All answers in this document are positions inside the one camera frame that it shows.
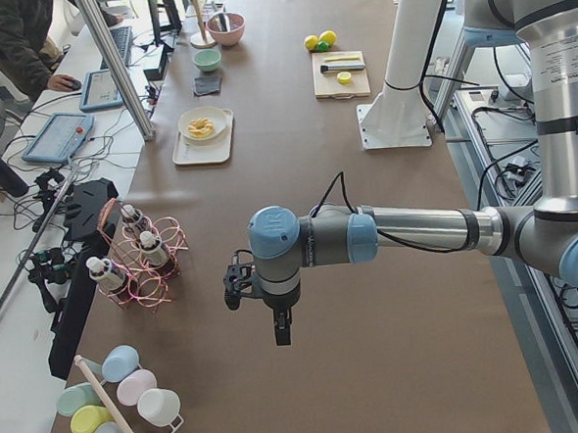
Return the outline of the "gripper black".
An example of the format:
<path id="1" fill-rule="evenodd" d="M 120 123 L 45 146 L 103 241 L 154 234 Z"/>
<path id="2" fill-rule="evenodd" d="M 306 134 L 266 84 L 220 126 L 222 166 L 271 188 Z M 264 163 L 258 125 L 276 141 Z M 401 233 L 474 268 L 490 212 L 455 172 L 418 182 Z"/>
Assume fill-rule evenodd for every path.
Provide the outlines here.
<path id="1" fill-rule="evenodd" d="M 273 310 L 274 338 L 277 346 L 291 344 L 292 307 L 294 296 L 291 294 L 267 295 L 264 303 Z"/>

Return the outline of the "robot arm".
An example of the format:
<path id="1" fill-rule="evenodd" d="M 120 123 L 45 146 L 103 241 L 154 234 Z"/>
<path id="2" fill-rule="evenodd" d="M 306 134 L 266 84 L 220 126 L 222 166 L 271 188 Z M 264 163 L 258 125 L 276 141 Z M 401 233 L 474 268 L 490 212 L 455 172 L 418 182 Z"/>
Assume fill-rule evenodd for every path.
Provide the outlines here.
<path id="1" fill-rule="evenodd" d="M 260 210 L 248 225 L 252 290 L 273 311 L 278 345 L 291 341 L 303 267 L 367 262 L 389 244 L 518 259 L 578 287 L 578 0 L 465 0 L 464 10 L 467 28 L 511 32 L 529 45 L 541 198 L 530 207 L 478 211 Z"/>

